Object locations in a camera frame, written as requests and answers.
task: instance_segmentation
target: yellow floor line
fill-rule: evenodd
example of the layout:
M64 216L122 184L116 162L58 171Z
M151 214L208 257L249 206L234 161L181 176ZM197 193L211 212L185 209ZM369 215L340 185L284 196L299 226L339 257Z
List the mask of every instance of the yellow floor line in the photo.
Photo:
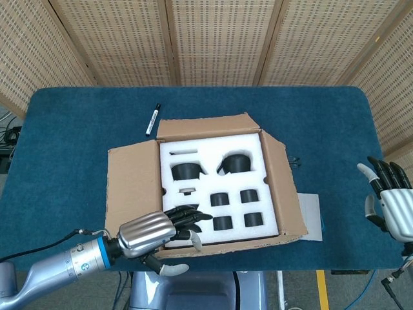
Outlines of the yellow floor line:
M318 296L320 297L320 308L321 310L328 310L328 296L327 296L327 286L325 285L325 274L324 270L317 270L317 285L318 285Z

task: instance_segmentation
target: blue table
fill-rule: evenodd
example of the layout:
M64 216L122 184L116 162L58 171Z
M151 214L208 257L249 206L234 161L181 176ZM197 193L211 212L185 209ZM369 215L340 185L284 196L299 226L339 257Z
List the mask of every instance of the blue table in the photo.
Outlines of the blue table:
M367 222L371 191L356 164L381 157L365 95L354 87L45 88L30 102L0 202L0 256L52 243L74 228L105 224L107 151L147 139L158 117L206 118L248 112L301 158L299 192L318 193L323 242L242 251L186 261L192 270L373 269L401 262L402 245ZM63 251L16 258L17 268ZM120 260L117 270L144 270Z

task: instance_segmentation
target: cardboard box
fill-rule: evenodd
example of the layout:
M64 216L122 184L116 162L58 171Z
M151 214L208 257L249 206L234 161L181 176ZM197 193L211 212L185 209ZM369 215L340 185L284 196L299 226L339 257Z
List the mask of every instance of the cardboard box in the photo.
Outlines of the cardboard box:
M105 227L116 235L121 224L163 209L160 143L251 133L259 133L261 140L267 170L266 182L271 191L279 236L206 245L201 252L192 247L160 248L156 256L175 258L221 254L298 240L307 233L307 229L301 215L285 145L262 130L246 113L221 118L162 119L157 140L109 150Z

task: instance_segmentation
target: sheet of paper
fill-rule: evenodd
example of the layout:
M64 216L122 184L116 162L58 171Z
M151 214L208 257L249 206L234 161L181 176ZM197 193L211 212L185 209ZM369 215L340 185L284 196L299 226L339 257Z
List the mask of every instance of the sheet of paper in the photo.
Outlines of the sheet of paper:
M320 205L317 194L298 194L299 206L303 214L308 234L302 240L323 241L321 234Z

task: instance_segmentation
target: white foam insert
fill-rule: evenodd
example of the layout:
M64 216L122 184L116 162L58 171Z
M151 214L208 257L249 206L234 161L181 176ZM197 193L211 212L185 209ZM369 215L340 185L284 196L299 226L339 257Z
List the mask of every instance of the white foam insert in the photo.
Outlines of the white foam insert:
M233 228L222 231L214 230L213 220L197 222L202 230L198 235L203 244L278 235L270 189L264 183L267 173L258 134L168 142L162 143L160 149L161 181L166 190L164 211L178 205L197 204L199 211L213 217L231 216ZM247 155L251 171L219 175L217 169L221 162L232 154ZM200 174L199 179L174 181L171 168L180 163L200 164L205 174ZM179 192L185 188L195 188L196 191L185 196ZM241 203L240 192L246 189L255 189L259 201ZM219 192L228 193L230 204L212 207L210 195ZM244 214L254 212L261 213L263 225L245 227ZM166 247L186 245L191 245L190 241L176 240L167 243Z

